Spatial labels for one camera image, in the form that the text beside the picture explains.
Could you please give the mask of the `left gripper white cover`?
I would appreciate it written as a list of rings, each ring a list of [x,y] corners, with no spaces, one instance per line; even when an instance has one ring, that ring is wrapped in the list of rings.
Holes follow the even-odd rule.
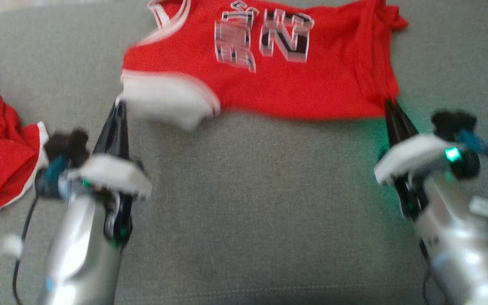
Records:
[[[105,214],[102,233],[106,239],[117,247],[125,247],[133,230],[131,210],[134,201],[151,197],[151,181],[141,164],[126,160],[130,154],[125,102],[112,105],[94,154],[109,155],[93,155],[83,166],[69,170],[68,179],[78,181],[87,194],[93,195],[93,199],[101,204]]]

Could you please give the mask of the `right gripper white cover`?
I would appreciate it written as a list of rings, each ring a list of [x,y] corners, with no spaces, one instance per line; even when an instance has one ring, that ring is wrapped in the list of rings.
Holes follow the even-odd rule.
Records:
[[[439,168],[460,166],[460,148],[418,130],[395,100],[385,102],[389,149],[374,167],[379,185],[391,185],[399,197],[402,216],[415,220],[424,203],[418,203],[418,183]]]

